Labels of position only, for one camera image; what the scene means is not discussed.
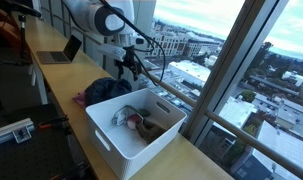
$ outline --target laptop screen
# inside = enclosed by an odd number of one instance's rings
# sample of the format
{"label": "laptop screen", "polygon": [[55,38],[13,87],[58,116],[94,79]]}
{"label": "laptop screen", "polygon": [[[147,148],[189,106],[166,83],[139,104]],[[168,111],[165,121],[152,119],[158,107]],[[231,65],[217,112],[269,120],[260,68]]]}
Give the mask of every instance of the laptop screen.
{"label": "laptop screen", "polygon": [[69,58],[69,60],[73,60],[74,56],[80,49],[81,44],[82,42],[72,35],[67,45],[65,46],[63,53]]}

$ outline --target cloudy sky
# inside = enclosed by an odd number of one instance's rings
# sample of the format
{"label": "cloudy sky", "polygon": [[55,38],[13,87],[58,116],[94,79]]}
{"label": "cloudy sky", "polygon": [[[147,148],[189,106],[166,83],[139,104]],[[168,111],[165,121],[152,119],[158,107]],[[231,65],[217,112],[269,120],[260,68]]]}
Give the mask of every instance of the cloudy sky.
{"label": "cloudy sky", "polygon": [[[154,16],[226,38],[243,3],[244,0],[157,0]],[[274,44],[274,51],[279,53],[303,53],[303,0],[289,0],[266,41]]]}

